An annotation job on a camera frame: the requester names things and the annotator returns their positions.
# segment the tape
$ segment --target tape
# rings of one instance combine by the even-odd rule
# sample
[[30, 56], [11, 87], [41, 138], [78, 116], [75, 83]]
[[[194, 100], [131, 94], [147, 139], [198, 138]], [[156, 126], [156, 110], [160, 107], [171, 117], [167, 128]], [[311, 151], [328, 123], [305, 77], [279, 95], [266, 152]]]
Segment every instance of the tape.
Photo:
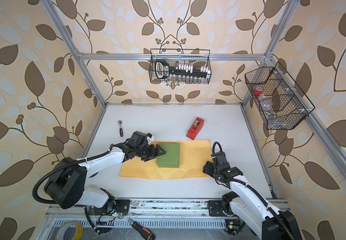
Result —
[[82, 236], [83, 226], [79, 222], [73, 221], [65, 223], [58, 229], [55, 240], [63, 240], [66, 230], [73, 225], [76, 228], [76, 232], [71, 240], [79, 240]]

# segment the yellow paper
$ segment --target yellow paper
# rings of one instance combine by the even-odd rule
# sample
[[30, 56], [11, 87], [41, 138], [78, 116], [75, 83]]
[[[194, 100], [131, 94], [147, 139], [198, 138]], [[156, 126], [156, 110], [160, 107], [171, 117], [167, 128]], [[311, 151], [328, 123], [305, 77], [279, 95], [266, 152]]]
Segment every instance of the yellow paper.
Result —
[[135, 157], [123, 163], [121, 177], [146, 179], [180, 179], [189, 177], [208, 177], [202, 172], [206, 161], [212, 161], [209, 140], [175, 141], [180, 144], [180, 167], [158, 167], [157, 159], [147, 162]]

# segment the screwdriver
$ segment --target screwdriver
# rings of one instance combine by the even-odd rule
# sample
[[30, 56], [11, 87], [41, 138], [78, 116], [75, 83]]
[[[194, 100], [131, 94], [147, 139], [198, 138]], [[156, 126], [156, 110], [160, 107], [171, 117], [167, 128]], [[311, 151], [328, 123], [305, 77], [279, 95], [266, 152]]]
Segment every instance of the screwdriver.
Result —
[[128, 219], [128, 221], [132, 228], [137, 230], [137, 232], [139, 232], [145, 240], [154, 240], [154, 234], [151, 233], [148, 229], [143, 228], [140, 224], [130, 218]]

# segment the leaf wallpaper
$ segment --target leaf wallpaper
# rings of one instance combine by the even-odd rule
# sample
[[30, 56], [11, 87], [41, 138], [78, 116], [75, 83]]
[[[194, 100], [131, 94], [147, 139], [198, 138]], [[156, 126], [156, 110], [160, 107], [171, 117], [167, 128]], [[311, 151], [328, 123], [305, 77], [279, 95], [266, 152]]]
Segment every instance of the leaf wallpaper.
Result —
[[80, 155], [101, 110], [54, 30], [38, 1], [0, 0], [1, 240], [35, 235], [47, 205], [33, 185]]
[[[346, 152], [346, 1], [302, 0], [274, 59], [295, 78], [297, 90], [306, 92]], [[271, 131], [254, 102], [247, 111], [280, 196], [288, 200], [304, 238], [346, 239], [346, 180], [307, 123]]]
[[239, 103], [247, 87], [244, 74], [254, 61], [213, 61], [209, 84], [150, 82], [149, 62], [91, 60], [88, 68], [108, 103]]
[[264, 53], [284, 0], [54, 0], [75, 45], [85, 53], [209, 49]]

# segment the black wire basket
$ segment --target black wire basket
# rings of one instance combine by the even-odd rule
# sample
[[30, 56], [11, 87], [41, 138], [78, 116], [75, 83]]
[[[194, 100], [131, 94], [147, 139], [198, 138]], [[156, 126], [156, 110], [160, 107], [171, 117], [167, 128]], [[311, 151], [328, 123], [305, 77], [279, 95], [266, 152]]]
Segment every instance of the black wire basket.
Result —
[[289, 86], [282, 77], [284, 74], [286, 70], [280, 63], [245, 74], [247, 88], [268, 130], [294, 129], [315, 109], [292, 76], [288, 73], [295, 85]]
[[212, 75], [210, 50], [178, 50], [156, 48], [150, 50], [150, 82], [209, 84]]

